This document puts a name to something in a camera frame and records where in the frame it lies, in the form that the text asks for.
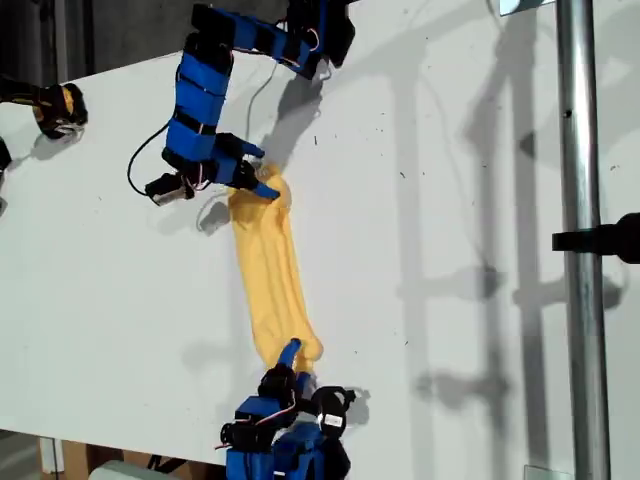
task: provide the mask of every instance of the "white tabletop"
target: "white tabletop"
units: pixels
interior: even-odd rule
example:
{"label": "white tabletop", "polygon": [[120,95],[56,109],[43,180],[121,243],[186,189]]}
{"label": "white tabletop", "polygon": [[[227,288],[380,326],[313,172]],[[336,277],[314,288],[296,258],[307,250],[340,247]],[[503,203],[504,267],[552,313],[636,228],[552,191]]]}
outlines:
{"label": "white tabletop", "polygon": [[[596,2],[604,221],[638,210],[640,4],[629,3]],[[221,121],[286,165],[325,347],[319,383],[369,397],[344,437],[351,478],[572,471],[563,256],[551,251],[554,7],[500,20],[482,1],[351,11],[357,37],[321,101],[290,85],[278,120],[293,75],[277,67],[257,93],[273,63],[237,55]],[[38,139],[29,109],[0,107],[18,159],[0,190],[2,429],[224,461],[220,427],[264,371],[225,196],[157,208],[125,176],[172,112],[179,58],[80,80],[90,123],[75,144]],[[138,185],[170,170],[163,144],[140,155]],[[630,479],[640,271],[607,259],[605,273],[614,475]]]}

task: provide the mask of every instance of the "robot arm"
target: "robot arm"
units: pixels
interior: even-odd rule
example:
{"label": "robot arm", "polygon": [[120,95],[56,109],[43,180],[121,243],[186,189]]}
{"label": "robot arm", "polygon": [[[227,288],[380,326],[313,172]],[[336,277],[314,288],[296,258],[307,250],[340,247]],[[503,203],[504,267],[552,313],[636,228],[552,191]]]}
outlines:
{"label": "robot arm", "polygon": [[[222,427],[220,439],[229,448],[227,480],[271,480],[274,472],[285,480],[342,480],[349,472],[340,437],[355,393],[322,387],[305,398],[310,376],[296,375],[292,368],[300,345],[291,340],[262,378],[258,395],[247,398],[236,410],[235,422]],[[296,422],[303,412],[316,421]],[[288,430],[274,442],[282,429]]]}
{"label": "robot arm", "polygon": [[198,4],[176,75],[176,106],[168,123],[162,158],[176,170],[145,187],[156,203],[192,198],[203,184],[244,188],[275,199],[279,193],[257,180],[245,155],[264,152],[230,133],[218,133],[233,50],[266,55],[305,78],[313,78],[326,58],[342,65],[355,35],[346,6],[353,0],[291,0],[288,31],[254,17]]}

